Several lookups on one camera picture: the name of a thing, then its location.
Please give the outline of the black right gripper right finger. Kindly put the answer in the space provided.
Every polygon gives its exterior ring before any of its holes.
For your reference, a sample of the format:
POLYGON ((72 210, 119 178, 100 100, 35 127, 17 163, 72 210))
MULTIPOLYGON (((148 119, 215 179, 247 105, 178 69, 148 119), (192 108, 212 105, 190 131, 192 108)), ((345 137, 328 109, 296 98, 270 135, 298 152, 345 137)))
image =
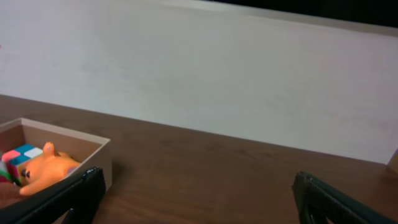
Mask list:
POLYGON ((397 224, 308 172, 292 186, 300 224, 397 224))

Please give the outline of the multicoloured puzzle cube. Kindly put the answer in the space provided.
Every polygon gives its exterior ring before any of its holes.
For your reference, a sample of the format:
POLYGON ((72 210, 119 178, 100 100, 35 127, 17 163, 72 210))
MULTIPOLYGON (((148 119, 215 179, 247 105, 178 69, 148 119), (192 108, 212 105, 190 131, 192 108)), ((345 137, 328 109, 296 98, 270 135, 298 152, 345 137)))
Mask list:
POLYGON ((18 185, 24 185, 25 180, 22 176, 22 171, 25 169, 25 165, 42 153, 42 149, 25 144, 5 152, 1 156, 1 161, 5 162, 8 172, 11 175, 11 180, 18 185))

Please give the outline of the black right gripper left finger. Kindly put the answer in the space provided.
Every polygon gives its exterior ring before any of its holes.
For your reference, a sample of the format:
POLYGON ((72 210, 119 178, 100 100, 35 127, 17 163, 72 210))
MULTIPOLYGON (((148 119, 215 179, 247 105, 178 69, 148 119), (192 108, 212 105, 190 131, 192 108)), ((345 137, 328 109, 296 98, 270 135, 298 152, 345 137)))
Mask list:
POLYGON ((91 223, 106 192, 103 170, 92 167, 1 209, 1 224, 91 223))

